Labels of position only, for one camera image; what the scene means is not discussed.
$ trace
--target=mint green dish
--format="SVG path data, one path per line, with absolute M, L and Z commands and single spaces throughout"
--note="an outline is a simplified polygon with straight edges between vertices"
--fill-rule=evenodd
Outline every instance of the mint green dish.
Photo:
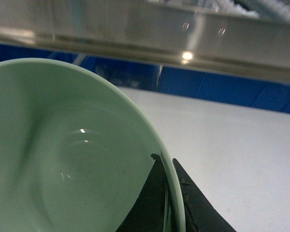
M 0 232 L 115 232 L 163 154 L 177 227 L 177 175 L 133 102 L 83 68 L 48 59 L 0 63 Z

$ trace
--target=table surface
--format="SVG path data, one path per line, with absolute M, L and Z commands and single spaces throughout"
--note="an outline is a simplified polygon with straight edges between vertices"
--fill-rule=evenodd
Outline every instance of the table surface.
M 121 88 L 238 232 L 290 232 L 290 115 Z

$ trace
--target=metal bar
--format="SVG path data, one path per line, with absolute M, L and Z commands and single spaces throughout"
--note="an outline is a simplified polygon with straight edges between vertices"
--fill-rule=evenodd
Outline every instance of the metal bar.
M 0 0 L 0 43 L 290 83 L 290 24 L 200 8 Z

